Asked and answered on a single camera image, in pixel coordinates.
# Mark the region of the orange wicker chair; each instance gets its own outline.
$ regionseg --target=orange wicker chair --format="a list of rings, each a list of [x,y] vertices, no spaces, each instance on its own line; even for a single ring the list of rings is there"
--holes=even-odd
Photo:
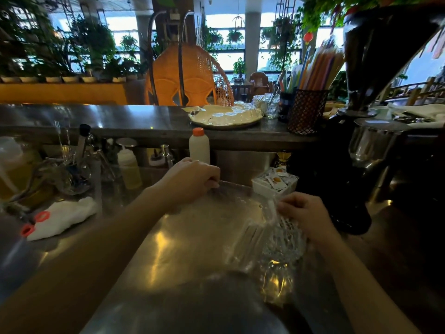
[[[183,43],[182,46],[184,92],[188,106],[219,104],[232,106],[233,92],[230,82],[219,63],[200,46]],[[179,90],[178,43],[170,46],[153,62],[153,76],[156,95],[160,106],[175,106],[174,96]],[[145,103],[152,94],[150,78],[145,82]],[[209,103],[208,96],[213,96],[214,103]]]

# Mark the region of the stainless steel counter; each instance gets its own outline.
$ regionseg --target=stainless steel counter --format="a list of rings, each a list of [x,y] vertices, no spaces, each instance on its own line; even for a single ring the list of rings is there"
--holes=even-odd
[[[195,127],[177,106],[0,105],[1,134],[21,134],[30,141],[58,144],[54,121],[63,122],[64,117],[70,119],[74,143],[79,125],[85,123],[99,137],[132,137],[146,147],[168,143],[171,147],[188,148]],[[318,140],[291,134],[285,124],[267,119],[250,128],[209,129],[206,134],[211,148],[216,150],[295,150]]]

